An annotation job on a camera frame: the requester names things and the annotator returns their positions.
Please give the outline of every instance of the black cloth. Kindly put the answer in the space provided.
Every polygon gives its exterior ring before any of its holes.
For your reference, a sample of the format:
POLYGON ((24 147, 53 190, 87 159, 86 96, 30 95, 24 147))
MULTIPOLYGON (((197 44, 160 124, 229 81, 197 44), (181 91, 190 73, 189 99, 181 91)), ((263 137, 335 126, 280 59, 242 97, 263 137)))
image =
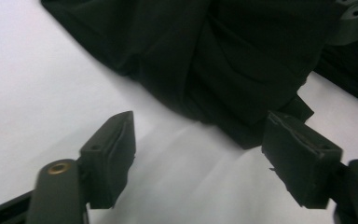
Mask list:
POLYGON ((172 110, 260 145, 269 110, 296 96, 345 8, 334 0, 42 0, 97 60, 172 110))
POLYGON ((358 41, 325 46, 314 70, 358 98, 358 41))

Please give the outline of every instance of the black garment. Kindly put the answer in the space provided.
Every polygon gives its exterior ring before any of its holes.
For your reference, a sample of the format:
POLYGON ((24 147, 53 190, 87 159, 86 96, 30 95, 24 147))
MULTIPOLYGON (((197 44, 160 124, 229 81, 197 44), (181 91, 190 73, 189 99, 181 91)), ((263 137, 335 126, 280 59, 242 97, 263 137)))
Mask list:
POLYGON ((345 8, 334 0, 42 0, 96 59, 162 103, 260 145, 268 110, 302 120, 296 91, 345 8))
POLYGON ((358 97, 358 41, 347 46, 326 46, 315 72, 358 97))

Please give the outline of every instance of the white surface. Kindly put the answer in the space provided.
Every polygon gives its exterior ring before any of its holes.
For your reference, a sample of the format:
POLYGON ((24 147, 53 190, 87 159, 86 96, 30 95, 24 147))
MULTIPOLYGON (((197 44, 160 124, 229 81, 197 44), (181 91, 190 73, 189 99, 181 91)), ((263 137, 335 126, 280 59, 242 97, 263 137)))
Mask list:
MULTIPOLYGON (((358 100, 312 74, 299 91, 308 124, 358 159, 358 100)), ((33 188, 49 162, 76 159, 111 116, 133 110, 136 159, 113 210, 91 223, 333 223, 300 208, 260 148, 173 114, 95 60, 34 0, 0 1, 0 203, 33 188)))

